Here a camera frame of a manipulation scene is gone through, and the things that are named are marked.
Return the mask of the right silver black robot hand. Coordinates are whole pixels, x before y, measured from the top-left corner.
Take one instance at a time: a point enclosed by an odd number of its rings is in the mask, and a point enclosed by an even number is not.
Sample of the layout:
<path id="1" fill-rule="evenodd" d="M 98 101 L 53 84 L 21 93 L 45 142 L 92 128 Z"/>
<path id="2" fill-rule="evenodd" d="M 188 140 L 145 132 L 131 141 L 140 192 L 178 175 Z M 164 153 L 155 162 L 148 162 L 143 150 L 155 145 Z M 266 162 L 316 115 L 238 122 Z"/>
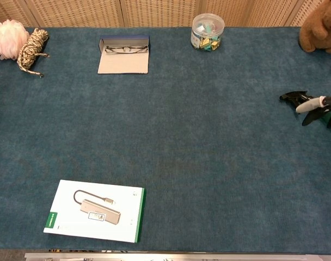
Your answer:
<path id="1" fill-rule="evenodd" d="M 307 126 L 331 112 L 331 96 L 312 98 L 299 105 L 296 112 L 299 114 L 308 113 L 302 122 L 302 126 Z M 327 123 L 327 128 L 331 128 L 331 117 Z"/>

